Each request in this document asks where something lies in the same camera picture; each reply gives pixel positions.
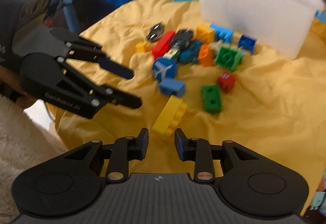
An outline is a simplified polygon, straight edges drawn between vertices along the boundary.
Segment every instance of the plastic storage container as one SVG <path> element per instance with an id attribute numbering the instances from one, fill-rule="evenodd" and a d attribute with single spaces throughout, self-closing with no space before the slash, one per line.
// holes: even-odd
<path id="1" fill-rule="evenodd" d="M 322 0 L 200 0 L 202 17 L 253 36 L 295 59 Z"/>

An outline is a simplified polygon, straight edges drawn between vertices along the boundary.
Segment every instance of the blue disc with airplane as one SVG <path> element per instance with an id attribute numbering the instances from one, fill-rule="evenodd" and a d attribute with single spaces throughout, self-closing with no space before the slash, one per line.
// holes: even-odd
<path id="1" fill-rule="evenodd" d="M 159 57 L 157 58 L 152 67 L 154 79 L 161 82 L 166 77 L 174 78 L 177 75 L 177 64 L 173 59 Z"/>

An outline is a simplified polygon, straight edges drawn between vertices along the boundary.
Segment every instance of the wrinkled fabric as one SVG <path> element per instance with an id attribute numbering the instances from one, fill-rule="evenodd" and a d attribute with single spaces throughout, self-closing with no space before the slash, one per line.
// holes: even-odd
<path id="1" fill-rule="evenodd" d="M 103 51 L 134 70 L 131 80 L 121 79 L 88 62 L 71 61 L 98 85 L 109 84 L 136 94 L 143 106 L 133 110 L 108 104 L 92 120 L 56 110 L 56 127 L 68 148 L 93 139 L 111 144 L 124 136 L 137 136 L 149 128 L 149 145 L 143 161 L 129 163 L 130 172 L 189 172 L 193 162 L 181 162 L 173 136 L 160 135 L 151 127 L 168 97 L 160 94 L 152 78 L 150 52 L 136 53 L 151 26 L 163 22 L 168 30 L 195 29 L 207 23 L 200 16 L 199 2 L 136 0 L 123 5 L 87 29 L 82 35 L 103 45 Z M 240 37 L 235 33 L 234 43 Z M 312 31 L 298 58 L 290 60 L 272 47 L 258 42 L 253 56 L 246 54 L 234 72 L 237 78 L 229 94 L 221 93 L 222 112 L 203 111 L 202 85 L 216 83 L 219 66 L 179 65 L 176 79 L 186 83 L 188 104 L 178 125 L 187 137 L 201 137 L 211 144 L 231 139 L 300 173 L 310 188 L 307 207 L 326 165 L 326 44 Z M 216 175 L 222 175 L 215 161 Z"/>

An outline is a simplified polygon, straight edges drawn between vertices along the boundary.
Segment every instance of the red cube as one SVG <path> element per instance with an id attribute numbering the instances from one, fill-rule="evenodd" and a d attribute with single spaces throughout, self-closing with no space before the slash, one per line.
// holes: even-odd
<path id="1" fill-rule="evenodd" d="M 232 90 L 235 85 L 235 81 L 235 77 L 227 71 L 223 72 L 221 76 L 217 78 L 217 84 L 225 93 L 228 93 Z"/>
<path id="2" fill-rule="evenodd" d="M 170 41 L 174 37 L 174 31 L 168 31 L 152 49 L 152 55 L 154 59 L 162 57 L 166 52 L 171 49 Z"/>

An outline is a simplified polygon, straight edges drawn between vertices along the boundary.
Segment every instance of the beige fur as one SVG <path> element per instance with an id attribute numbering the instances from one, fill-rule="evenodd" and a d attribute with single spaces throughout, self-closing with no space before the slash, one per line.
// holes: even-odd
<path id="1" fill-rule="evenodd" d="M 19 106 L 0 97 L 0 224 L 19 214 L 11 196 L 14 179 L 65 151 L 58 138 L 38 128 Z"/>

